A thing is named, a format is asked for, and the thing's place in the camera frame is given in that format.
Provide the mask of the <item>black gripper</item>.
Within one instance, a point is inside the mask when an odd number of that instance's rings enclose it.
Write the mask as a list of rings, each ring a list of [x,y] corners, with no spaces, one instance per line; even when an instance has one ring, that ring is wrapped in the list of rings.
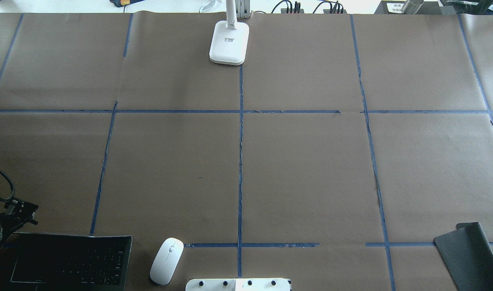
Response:
[[[21,229],[26,223],[34,225],[38,222],[34,219],[38,205],[12,198],[4,205],[6,212],[0,213],[0,248],[10,234]]]

